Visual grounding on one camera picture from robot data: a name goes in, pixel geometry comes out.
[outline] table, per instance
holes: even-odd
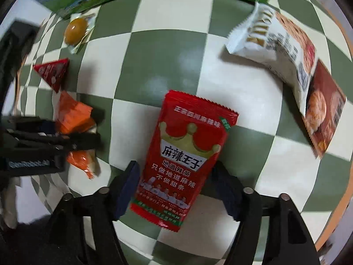
[[[220,160],[260,194],[288,193],[313,240],[322,243],[320,235],[352,185],[352,57],[339,27],[316,0],[269,4],[306,31],[348,97],[322,160],[314,157],[291,90],[265,68],[229,55],[224,47],[230,30],[253,5],[240,0],[115,0],[89,10],[98,14],[96,27],[76,55],[63,45],[69,21],[50,15],[22,68],[18,114],[55,118],[60,94],[32,65],[64,57],[70,59],[64,89],[105,112],[98,126],[105,148],[97,151],[96,178],[87,179],[73,166],[64,173],[32,177],[48,210],[53,211],[63,193],[87,195],[106,186],[130,160],[143,165],[163,96],[175,89],[239,112]],[[130,210],[114,226],[130,264],[223,264],[238,223],[206,185],[178,233]],[[267,229],[268,218],[263,218],[255,264],[262,260]]]

